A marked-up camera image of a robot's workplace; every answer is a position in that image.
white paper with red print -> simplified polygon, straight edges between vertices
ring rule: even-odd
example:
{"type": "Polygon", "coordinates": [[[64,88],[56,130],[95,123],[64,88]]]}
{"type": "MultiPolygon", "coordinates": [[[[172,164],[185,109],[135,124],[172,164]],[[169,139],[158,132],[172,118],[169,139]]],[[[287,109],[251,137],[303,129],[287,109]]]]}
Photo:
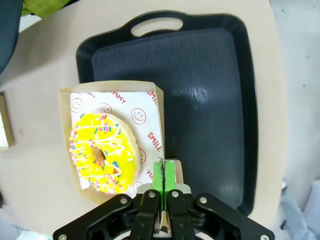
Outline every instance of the white paper with red print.
{"type": "MultiPolygon", "coordinates": [[[[158,117],[156,97],[153,92],[83,92],[71,93],[72,125],[82,114],[110,113],[129,125],[136,138],[141,169],[133,186],[126,192],[130,197],[137,194],[137,188],[152,183],[154,162],[163,158],[162,136],[158,117]]],[[[82,189],[89,182],[80,178],[82,189]]]]}

tray handle hole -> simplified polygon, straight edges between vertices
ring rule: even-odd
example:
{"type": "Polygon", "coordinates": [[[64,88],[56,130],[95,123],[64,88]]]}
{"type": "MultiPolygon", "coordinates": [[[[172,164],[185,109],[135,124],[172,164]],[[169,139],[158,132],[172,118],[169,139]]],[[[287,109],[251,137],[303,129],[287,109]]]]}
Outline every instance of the tray handle hole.
{"type": "Polygon", "coordinates": [[[131,34],[137,38],[151,32],[170,30],[178,31],[183,26],[182,20],[173,17],[160,17],[150,19],[135,25],[131,29],[131,34]]]}

yellow icing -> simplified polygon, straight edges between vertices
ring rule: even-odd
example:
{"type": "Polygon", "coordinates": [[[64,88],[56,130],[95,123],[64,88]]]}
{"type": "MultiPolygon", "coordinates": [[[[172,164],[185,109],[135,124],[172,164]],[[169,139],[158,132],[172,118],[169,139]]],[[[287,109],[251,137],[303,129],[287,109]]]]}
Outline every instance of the yellow icing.
{"type": "Polygon", "coordinates": [[[71,131],[69,151],[79,175],[104,193],[126,192],[140,170],[140,154],[132,131],[111,114],[81,115],[71,131]],[[102,150],[104,164],[96,160],[93,147],[102,150]]]}

green object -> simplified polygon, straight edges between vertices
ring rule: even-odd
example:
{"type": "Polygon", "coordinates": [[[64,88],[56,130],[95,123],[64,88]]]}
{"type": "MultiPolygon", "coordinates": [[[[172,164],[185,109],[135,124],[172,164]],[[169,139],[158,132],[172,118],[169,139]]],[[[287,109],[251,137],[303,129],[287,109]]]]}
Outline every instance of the green object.
{"type": "Polygon", "coordinates": [[[176,171],[175,163],[166,161],[164,168],[162,162],[155,162],[153,164],[153,180],[152,189],[157,190],[161,194],[161,210],[167,210],[167,193],[176,189],[176,171]]]}
{"type": "Polygon", "coordinates": [[[62,9],[68,2],[70,0],[24,0],[21,15],[32,13],[40,18],[45,18],[62,9]]]}

silver screw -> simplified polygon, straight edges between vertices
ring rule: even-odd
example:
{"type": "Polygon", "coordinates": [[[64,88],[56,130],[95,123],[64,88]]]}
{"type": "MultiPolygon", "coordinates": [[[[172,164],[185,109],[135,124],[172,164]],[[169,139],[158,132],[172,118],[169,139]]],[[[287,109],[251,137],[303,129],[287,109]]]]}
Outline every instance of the silver screw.
{"type": "Polygon", "coordinates": [[[260,240],[269,240],[267,235],[261,235],[260,240]]]}
{"type": "Polygon", "coordinates": [[[178,193],[177,191],[173,191],[173,192],[171,193],[171,196],[174,197],[174,198],[176,198],[176,197],[179,196],[179,193],[178,193]]]}
{"type": "Polygon", "coordinates": [[[153,191],[149,192],[149,197],[150,198],[154,198],[155,196],[156,196],[156,194],[153,191]]]}
{"type": "Polygon", "coordinates": [[[205,204],[207,202],[207,199],[204,196],[202,196],[200,197],[199,202],[205,204]]]}
{"type": "Polygon", "coordinates": [[[67,239],[67,235],[65,234],[61,234],[59,237],[58,237],[58,240],[66,240],[67,239]]]}
{"type": "Polygon", "coordinates": [[[120,203],[122,204],[126,204],[128,202],[128,200],[126,198],[121,198],[120,203]]]}

